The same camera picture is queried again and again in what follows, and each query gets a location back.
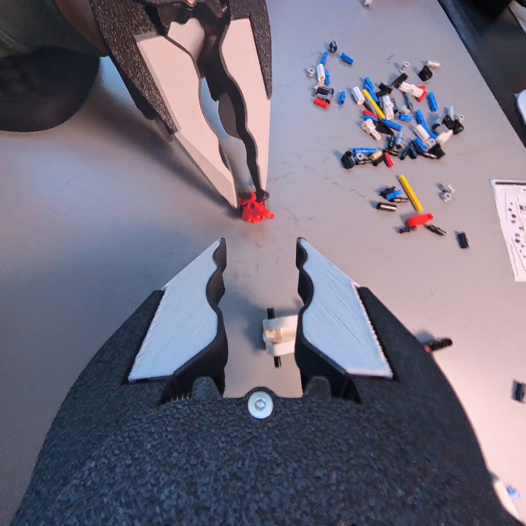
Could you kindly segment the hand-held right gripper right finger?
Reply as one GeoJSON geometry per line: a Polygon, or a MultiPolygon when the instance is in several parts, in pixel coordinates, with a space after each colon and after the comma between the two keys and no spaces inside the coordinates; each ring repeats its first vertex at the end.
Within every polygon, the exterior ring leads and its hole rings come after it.
{"type": "Polygon", "coordinates": [[[298,315],[295,360],[305,379],[348,385],[353,377],[393,379],[357,284],[304,239],[296,245],[298,315]]]}

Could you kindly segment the grey desk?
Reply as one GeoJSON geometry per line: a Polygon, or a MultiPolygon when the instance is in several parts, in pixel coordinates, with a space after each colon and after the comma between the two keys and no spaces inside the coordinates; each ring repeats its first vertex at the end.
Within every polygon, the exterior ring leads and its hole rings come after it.
{"type": "Polygon", "coordinates": [[[1,132],[1,525],[521,525],[490,477],[525,501],[525,283],[490,181],[525,181],[525,147],[447,3],[268,2],[275,218],[258,225],[110,58],[67,122],[1,132]],[[329,55],[336,92],[409,62],[464,115],[442,159],[341,166],[378,142],[352,100],[313,104],[330,41],[355,61],[329,55]],[[130,383],[161,289],[219,239],[224,370],[130,383]],[[262,321],[304,305],[298,239],[357,284],[392,380],[305,379],[295,352],[275,368],[262,321]]]}

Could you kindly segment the toy vehicle chassis build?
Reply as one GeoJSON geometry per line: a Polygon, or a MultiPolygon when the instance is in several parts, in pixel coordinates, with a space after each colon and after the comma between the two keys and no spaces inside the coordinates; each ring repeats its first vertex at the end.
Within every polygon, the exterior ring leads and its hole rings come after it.
{"type": "MultiPolygon", "coordinates": [[[[423,342],[424,350],[433,354],[439,350],[443,350],[447,347],[452,346],[452,340],[450,338],[439,338],[439,339],[426,339],[423,342]]],[[[516,402],[525,402],[525,383],[512,381],[511,387],[511,399],[516,402]]],[[[501,501],[504,509],[515,519],[525,524],[525,513],[521,513],[521,506],[525,505],[525,501],[522,500],[520,492],[510,484],[504,484],[497,474],[490,471],[490,477],[496,495],[501,501]]]]}

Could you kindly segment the printed instruction sheet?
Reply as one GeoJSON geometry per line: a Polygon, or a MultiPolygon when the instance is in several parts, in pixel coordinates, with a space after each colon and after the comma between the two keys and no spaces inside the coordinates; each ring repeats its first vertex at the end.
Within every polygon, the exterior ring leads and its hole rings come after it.
{"type": "Polygon", "coordinates": [[[525,282],[525,181],[490,181],[516,282],[525,282]]]}

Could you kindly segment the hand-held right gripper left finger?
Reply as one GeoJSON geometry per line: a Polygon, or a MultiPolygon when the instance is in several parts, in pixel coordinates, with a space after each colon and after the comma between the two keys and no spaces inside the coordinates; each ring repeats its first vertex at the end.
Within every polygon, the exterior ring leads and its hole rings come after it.
{"type": "Polygon", "coordinates": [[[219,239],[162,289],[157,310],[135,357],[128,381],[196,376],[224,370],[228,344],[218,303],[225,293],[226,241],[219,239]]]}

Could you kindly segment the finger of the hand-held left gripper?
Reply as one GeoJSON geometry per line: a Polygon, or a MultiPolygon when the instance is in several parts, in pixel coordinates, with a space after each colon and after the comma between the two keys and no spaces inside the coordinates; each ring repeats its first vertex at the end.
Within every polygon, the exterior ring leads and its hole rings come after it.
{"type": "Polygon", "coordinates": [[[196,63],[205,41],[201,23],[172,22],[167,36],[150,32],[136,36],[136,41],[175,123],[171,134],[174,140],[230,205],[238,208],[233,175],[217,133],[202,110],[201,75],[196,63]]]}
{"type": "Polygon", "coordinates": [[[236,131],[246,148],[247,166],[256,197],[267,199],[271,102],[267,97],[250,20],[230,21],[217,51],[221,80],[233,105],[236,131]]]}

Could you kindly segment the pile of small toy bricks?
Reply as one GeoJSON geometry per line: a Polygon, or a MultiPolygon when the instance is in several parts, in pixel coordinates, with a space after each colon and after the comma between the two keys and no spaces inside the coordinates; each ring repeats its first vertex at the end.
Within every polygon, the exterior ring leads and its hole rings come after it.
{"type": "Polygon", "coordinates": [[[361,86],[336,92],[327,67],[329,55],[338,56],[345,65],[355,62],[349,54],[338,52],[336,41],[330,41],[316,67],[307,70],[307,76],[316,80],[313,104],[328,109],[331,102],[342,106],[347,99],[352,100],[361,112],[361,130],[378,142],[376,147],[346,150],[340,158],[344,169],[393,168],[395,160],[419,157],[440,160],[445,156],[444,145],[464,131],[464,115],[456,114],[453,106],[439,112],[436,96],[426,84],[408,82],[409,62],[402,63],[389,83],[375,84],[365,76],[361,86]]]}

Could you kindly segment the white toy brick piece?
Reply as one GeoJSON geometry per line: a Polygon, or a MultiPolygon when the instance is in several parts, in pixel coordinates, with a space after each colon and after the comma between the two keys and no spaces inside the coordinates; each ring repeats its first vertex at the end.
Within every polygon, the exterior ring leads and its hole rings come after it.
{"type": "Polygon", "coordinates": [[[262,337],[275,368],[281,367],[282,356],[295,352],[297,324],[298,315],[276,317],[274,309],[267,308],[267,319],[262,321],[262,337]]]}

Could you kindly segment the red toy brick piece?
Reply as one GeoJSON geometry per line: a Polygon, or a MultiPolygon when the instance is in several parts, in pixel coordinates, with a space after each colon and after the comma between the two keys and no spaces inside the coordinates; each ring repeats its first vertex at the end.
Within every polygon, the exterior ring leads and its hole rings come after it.
{"type": "Polygon", "coordinates": [[[238,194],[242,209],[241,218],[251,224],[257,224],[267,219],[274,219],[275,215],[270,212],[265,201],[258,201],[254,192],[247,191],[238,194]]]}

